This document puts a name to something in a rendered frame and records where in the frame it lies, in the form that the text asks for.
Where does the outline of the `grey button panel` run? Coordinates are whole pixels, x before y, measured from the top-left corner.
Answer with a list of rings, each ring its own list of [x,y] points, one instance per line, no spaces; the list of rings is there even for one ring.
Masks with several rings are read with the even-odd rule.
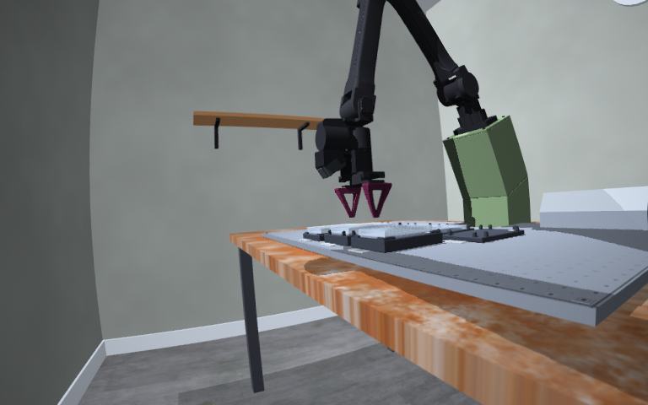
[[[648,186],[543,194],[540,228],[648,230]]]

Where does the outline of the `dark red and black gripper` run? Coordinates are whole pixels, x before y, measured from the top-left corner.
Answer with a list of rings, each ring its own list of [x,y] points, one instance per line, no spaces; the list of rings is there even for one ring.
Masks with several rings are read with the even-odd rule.
[[[366,196],[373,218],[379,218],[386,197],[392,188],[392,184],[385,183],[385,180],[373,180],[377,178],[385,178],[385,172],[373,171],[371,150],[368,149],[363,149],[363,150],[367,150],[369,171],[360,171],[349,175],[339,176],[338,177],[339,182],[349,181],[350,186],[342,186],[342,188],[335,188],[335,192],[338,198],[340,199],[341,203],[343,204],[348,216],[350,218],[354,218],[358,207],[361,187],[363,187],[364,194]],[[373,198],[373,190],[381,190],[381,196],[376,210],[375,210],[375,204]],[[348,194],[348,193],[353,193],[354,195],[352,211],[350,210],[347,200],[344,196],[344,194]]]

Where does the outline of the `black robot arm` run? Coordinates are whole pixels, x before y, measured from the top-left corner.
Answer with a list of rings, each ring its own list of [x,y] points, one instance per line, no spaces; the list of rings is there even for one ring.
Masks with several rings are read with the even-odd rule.
[[[315,153],[315,162],[323,179],[336,171],[340,176],[369,171],[367,150],[363,149],[371,150],[370,129],[363,126],[374,121],[375,65],[386,1],[395,8],[429,62],[440,103],[458,106],[460,127],[453,131],[454,135],[498,120],[496,115],[487,117],[485,109],[481,109],[478,81],[465,65],[458,67],[452,60],[416,0],[358,0],[359,17],[339,110],[341,118],[326,118],[316,125],[316,147],[320,151]]]

